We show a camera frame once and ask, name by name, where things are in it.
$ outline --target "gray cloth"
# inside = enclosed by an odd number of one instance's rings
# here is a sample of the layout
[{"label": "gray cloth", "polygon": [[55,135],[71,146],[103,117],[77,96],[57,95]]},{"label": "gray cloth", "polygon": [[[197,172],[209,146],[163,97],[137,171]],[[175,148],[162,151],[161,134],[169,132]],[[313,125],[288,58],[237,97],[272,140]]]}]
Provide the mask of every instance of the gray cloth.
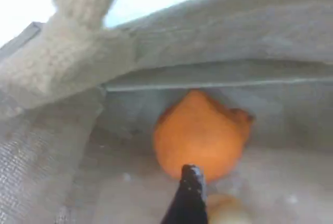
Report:
[{"label": "gray cloth", "polygon": [[[332,6],[333,0],[191,0],[119,26],[136,40],[137,71],[105,85],[106,110],[90,142],[104,98],[98,89],[0,123],[0,223],[112,222],[113,212],[101,210],[107,201],[99,202],[103,185],[124,172],[120,162],[131,170],[153,157],[154,122],[189,88],[253,113],[251,147],[312,152],[312,168],[327,168]],[[191,65],[171,67],[184,64]],[[131,158],[137,153],[143,159]],[[257,157],[250,159],[254,165]],[[156,166],[139,170],[149,174]],[[333,185],[325,178],[323,184]],[[172,184],[149,186],[173,190]],[[316,220],[331,223],[324,214]]]}]

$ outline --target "knitted fabric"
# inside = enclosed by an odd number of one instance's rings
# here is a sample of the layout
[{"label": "knitted fabric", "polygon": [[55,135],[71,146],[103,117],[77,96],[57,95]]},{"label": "knitted fabric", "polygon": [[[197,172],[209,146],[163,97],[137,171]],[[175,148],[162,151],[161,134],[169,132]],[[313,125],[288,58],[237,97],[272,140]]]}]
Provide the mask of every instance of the knitted fabric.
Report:
[{"label": "knitted fabric", "polygon": [[103,30],[113,0],[54,0],[57,12],[43,32],[0,63],[0,89],[11,109],[2,118],[54,102],[133,69],[133,43]]}]

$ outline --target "black tip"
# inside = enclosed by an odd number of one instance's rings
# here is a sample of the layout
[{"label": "black tip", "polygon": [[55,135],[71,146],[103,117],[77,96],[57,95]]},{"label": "black tip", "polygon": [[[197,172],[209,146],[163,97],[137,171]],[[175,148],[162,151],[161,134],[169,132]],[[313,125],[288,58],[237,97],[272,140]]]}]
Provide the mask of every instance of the black tip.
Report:
[{"label": "black tip", "polygon": [[198,167],[184,165],[176,195],[161,224],[207,224],[206,183]]}]

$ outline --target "beige surface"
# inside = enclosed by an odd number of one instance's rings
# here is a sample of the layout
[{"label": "beige surface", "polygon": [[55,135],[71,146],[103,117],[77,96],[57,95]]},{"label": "beige surface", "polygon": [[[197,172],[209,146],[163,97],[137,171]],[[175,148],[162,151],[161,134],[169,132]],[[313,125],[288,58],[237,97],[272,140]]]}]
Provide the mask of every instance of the beige surface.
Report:
[{"label": "beige surface", "polygon": [[[177,182],[160,170],[149,143],[93,132],[84,161],[89,171],[75,192],[75,201],[84,203],[78,213],[73,209],[78,223],[159,223]],[[234,174],[218,181],[215,190],[241,198],[254,223],[329,224],[331,162],[331,157],[316,152],[248,148]]]}]

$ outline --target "orange ball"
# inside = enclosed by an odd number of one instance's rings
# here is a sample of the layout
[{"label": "orange ball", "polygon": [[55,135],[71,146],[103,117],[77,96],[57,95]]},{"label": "orange ball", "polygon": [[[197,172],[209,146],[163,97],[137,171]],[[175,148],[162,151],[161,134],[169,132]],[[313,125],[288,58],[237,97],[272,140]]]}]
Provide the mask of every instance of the orange ball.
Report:
[{"label": "orange ball", "polygon": [[207,181],[228,174],[241,157],[252,117],[229,110],[204,92],[191,90],[158,120],[153,135],[157,160],[173,178],[195,164]]}]

